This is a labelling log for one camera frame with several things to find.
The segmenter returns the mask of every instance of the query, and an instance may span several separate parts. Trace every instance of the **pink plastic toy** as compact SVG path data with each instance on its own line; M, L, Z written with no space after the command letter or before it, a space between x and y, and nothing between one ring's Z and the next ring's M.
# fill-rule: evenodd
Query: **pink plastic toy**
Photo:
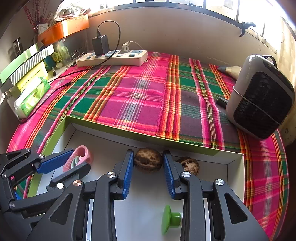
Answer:
M82 162L86 161L88 164L91 164L93 161L93 156L86 148L86 146L78 146L66 163L63 166L63 172L66 172L71 169L71 163L75 157L79 156L79 162L77 165L81 164Z

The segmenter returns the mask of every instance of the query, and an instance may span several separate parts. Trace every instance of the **power adapter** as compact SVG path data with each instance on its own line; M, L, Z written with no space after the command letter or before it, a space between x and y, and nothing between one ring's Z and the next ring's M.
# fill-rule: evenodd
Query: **power adapter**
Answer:
M95 55L104 55L110 51L108 37L107 35L102 35L101 32L98 31L96 33L97 37L92 39L92 44L94 48Z

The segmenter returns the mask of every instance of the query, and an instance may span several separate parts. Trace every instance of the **orange box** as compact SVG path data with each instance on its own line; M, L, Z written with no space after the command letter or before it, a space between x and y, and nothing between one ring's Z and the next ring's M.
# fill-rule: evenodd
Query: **orange box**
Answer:
M45 46L49 46L54 42L76 33L80 30L89 28L88 15L81 15L79 17L63 20L51 26L38 36L38 41Z

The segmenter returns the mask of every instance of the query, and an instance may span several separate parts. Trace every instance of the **walnut shell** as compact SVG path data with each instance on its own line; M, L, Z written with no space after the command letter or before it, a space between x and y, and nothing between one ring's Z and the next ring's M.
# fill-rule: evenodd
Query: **walnut shell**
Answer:
M158 151L152 148L141 148L134 158L135 167L146 173L156 172L161 168L163 159Z
M190 158L188 156L181 157L177 162L180 162L184 168L184 171L190 172L193 175L198 175L200 171L200 165L197 160Z

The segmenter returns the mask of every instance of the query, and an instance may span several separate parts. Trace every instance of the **white power strip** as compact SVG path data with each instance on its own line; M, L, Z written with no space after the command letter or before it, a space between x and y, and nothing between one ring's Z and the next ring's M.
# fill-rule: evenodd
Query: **white power strip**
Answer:
M82 66L95 66L108 59L114 51L109 51L105 55L96 56L94 53L87 53L81 58L76 60L78 67ZM147 62L148 51L147 50L130 50L127 53L120 53L119 50L103 65L134 65L141 66L144 62Z

